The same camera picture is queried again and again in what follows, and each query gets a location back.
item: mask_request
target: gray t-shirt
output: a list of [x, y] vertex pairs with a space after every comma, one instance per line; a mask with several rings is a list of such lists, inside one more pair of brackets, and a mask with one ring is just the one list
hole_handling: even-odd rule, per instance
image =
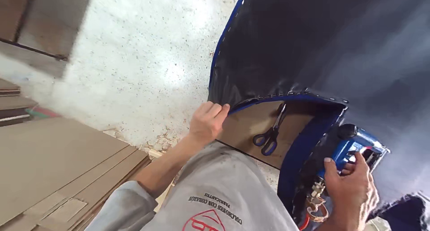
[[214, 142], [192, 157], [155, 214], [136, 182], [122, 184], [86, 231], [297, 231], [255, 162]]

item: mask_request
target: floor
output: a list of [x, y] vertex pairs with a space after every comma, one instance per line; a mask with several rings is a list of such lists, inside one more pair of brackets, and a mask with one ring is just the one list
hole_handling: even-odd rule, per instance
[[[62, 78], [0, 54], [0, 77], [42, 106], [141, 149], [188, 132], [236, 0], [90, 0]], [[264, 164], [276, 188], [279, 172]]]

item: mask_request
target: scissors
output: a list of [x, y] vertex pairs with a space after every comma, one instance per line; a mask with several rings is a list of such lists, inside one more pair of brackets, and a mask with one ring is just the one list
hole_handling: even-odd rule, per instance
[[264, 145], [263, 148], [261, 149], [261, 153], [265, 156], [271, 155], [273, 151], [276, 149], [276, 147], [278, 146], [278, 142], [276, 141], [276, 138], [278, 137], [278, 134], [279, 134], [279, 126], [281, 125], [285, 117], [284, 112], [285, 112], [286, 104], [282, 103], [279, 107], [280, 108], [282, 107], [281, 113], [276, 119], [275, 125], [273, 125], [273, 127], [267, 130], [266, 133], [255, 135], [252, 138], [252, 142], [254, 143], [254, 145], [258, 147]]

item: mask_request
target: blue scissors handle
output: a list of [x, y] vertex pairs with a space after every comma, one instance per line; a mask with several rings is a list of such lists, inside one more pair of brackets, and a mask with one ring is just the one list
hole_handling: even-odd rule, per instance
[[254, 145], [259, 147], [264, 145], [261, 149], [261, 153], [263, 155], [269, 156], [273, 153], [273, 151], [275, 151], [278, 145], [278, 142], [276, 141], [276, 138], [279, 134], [278, 130], [279, 126], [275, 126], [267, 130], [266, 133], [255, 135], [252, 138], [252, 142], [254, 143]]

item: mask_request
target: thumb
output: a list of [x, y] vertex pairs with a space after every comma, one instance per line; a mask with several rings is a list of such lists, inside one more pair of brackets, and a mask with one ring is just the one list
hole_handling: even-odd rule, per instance
[[221, 111], [215, 116], [215, 121], [219, 124], [222, 124], [224, 122], [224, 119], [227, 117], [228, 112], [230, 110], [229, 104], [224, 104]]
[[338, 174], [338, 170], [336, 168], [336, 163], [331, 158], [324, 158], [324, 167], [325, 167], [325, 184], [328, 189], [331, 186], [337, 185], [340, 181], [341, 177]]

